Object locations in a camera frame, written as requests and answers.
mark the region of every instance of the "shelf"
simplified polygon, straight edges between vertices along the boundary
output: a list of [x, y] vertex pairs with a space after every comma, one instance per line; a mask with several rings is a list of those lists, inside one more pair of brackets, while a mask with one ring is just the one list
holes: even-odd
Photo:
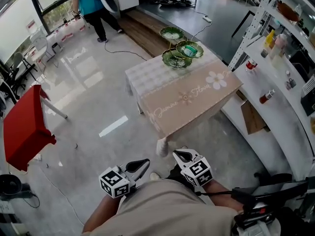
[[[267, 76], [271, 79], [271, 81], [276, 85], [277, 88], [275, 90], [280, 90], [283, 95], [286, 97], [299, 120], [301, 121], [307, 136], [309, 137], [310, 143], [312, 145], [313, 150], [315, 150], [315, 135], [311, 130], [311, 117], [308, 117], [301, 105], [301, 93], [302, 87], [305, 84], [304, 80], [297, 72], [292, 63], [286, 58], [283, 57], [281, 63], [278, 68], [274, 68], [271, 64], [271, 60], [269, 55], [266, 58], [263, 58], [260, 53], [263, 49], [263, 43], [265, 41], [265, 37], [262, 37], [255, 41], [253, 44], [248, 46], [245, 49], [245, 53], [250, 56], [257, 64], [259, 69], [258, 72], [261, 72], [264, 76]], [[287, 90], [285, 87], [285, 81], [288, 80], [286, 76], [286, 71], [291, 73], [291, 78], [295, 80], [296, 86], [291, 90]]]
[[243, 83], [241, 92], [256, 108], [275, 136], [292, 169], [294, 178], [303, 180], [309, 175], [313, 163], [312, 150], [303, 126], [281, 92], [276, 92], [265, 104], [259, 102], [259, 98], [275, 88], [275, 85], [268, 76], [263, 74], [263, 67], [247, 71], [246, 62], [234, 71]]
[[289, 32], [291, 32], [309, 52], [310, 57], [315, 61], [315, 47], [309, 41], [309, 37], [297, 25], [293, 25], [287, 18], [285, 18], [276, 8], [268, 6], [266, 11], [277, 19]]
[[244, 103], [233, 96], [221, 109], [252, 147], [269, 174], [292, 173], [289, 163], [272, 132], [264, 129], [251, 135], [247, 133], [241, 106]]

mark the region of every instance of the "white sneaker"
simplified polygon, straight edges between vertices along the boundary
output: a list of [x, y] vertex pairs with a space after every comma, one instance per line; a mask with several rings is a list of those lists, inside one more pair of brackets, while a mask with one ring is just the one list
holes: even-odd
[[159, 176], [159, 174], [158, 173], [156, 173], [156, 172], [151, 172], [151, 174], [150, 174], [150, 180], [158, 180], [158, 179], [160, 179], [161, 177]]

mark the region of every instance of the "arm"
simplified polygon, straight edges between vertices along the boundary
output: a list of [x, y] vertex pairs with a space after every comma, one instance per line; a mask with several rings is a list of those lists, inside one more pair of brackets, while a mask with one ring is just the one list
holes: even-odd
[[[221, 191], [228, 191], [223, 185], [215, 181], [214, 179], [211, 180], [209, 183], [203, 186], [203, 189], [208, 193], [216, 193]], [[230, 207], [237, 212], [243, 211], [243, 205], [236, 200], [231, 198], [231, 195], [216, 195], [210, 196], [210, 199], [216, 206], [221, 207]]]
[[79, 0], [72, 0], [73, 11], [79, 14]]
[[106, 195], [83, 227], [82, 233], [91, 232], [116, 215], [121, 198]]

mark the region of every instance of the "wooden floor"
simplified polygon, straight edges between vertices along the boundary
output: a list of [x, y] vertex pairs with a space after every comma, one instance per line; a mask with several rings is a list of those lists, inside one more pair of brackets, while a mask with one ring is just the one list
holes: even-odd
[[119, 24], [126, 34], [152, 57], [161, 55], [170, 44], [175, 47], [179, 41], [184, 40], [164, 39], [159, 32], [167, 25], [136, 9], [122, 15]]

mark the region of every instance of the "red bottle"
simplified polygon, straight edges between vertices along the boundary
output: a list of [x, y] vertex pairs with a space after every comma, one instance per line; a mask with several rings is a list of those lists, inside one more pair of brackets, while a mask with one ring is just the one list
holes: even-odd
[[260, 103], [264, 104], [267, 100], [269, 100], [275, 94], [275, 92], [276, 91], [274, 89], [272, 89], [268, 93], [266, 93], [265, 95], [261, 96], [259, 98]]
[[256, 66], [257, 66], [257, 63], [254, 60], [252, 60], [252, 59], [249, 59], [247, 64], [246, 64], [246, 67], [249, 70], [253, 70]]

